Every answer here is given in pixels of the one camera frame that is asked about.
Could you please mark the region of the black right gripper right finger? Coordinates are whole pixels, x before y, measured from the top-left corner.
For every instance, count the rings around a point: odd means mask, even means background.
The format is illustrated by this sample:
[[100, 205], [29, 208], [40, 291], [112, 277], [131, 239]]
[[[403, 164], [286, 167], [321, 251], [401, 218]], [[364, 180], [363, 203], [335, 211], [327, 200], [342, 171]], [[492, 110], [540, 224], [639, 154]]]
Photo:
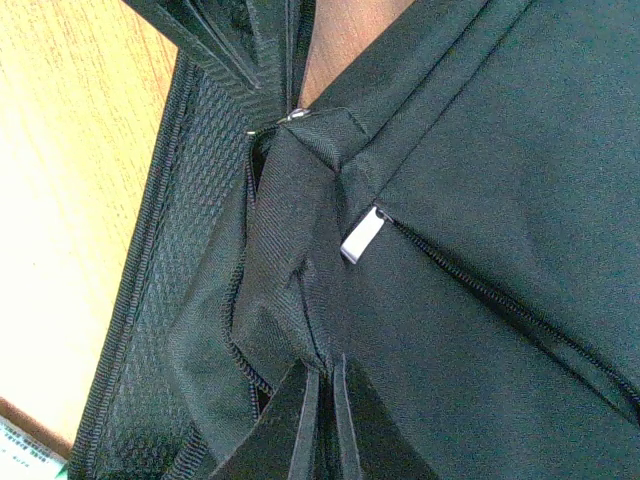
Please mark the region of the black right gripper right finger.
[[363, 471], [347, 388], [345, 355], [339, 358], [334, 369], [333, 398], [342, 478], [362, 480]]

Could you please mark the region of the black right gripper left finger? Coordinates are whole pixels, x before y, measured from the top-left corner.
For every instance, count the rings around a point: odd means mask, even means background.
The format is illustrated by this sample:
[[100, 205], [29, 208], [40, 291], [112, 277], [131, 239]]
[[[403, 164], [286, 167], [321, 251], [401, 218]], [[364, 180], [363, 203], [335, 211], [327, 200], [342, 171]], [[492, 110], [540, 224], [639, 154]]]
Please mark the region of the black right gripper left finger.
[[319, 393], [319, 374], [309, 371], [291, 455], [289, 480], [314, 478]]

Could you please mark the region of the black student backpack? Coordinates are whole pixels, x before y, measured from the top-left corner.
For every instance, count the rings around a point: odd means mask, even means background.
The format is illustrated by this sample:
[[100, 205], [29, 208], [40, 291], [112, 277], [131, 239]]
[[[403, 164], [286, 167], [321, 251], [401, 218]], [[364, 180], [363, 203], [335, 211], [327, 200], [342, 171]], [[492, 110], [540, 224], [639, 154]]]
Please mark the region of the black student backpack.
[[72, 479], [639, 475], [639, 5], [417, 1], [309, 107], [311, 1], [178, 45]]

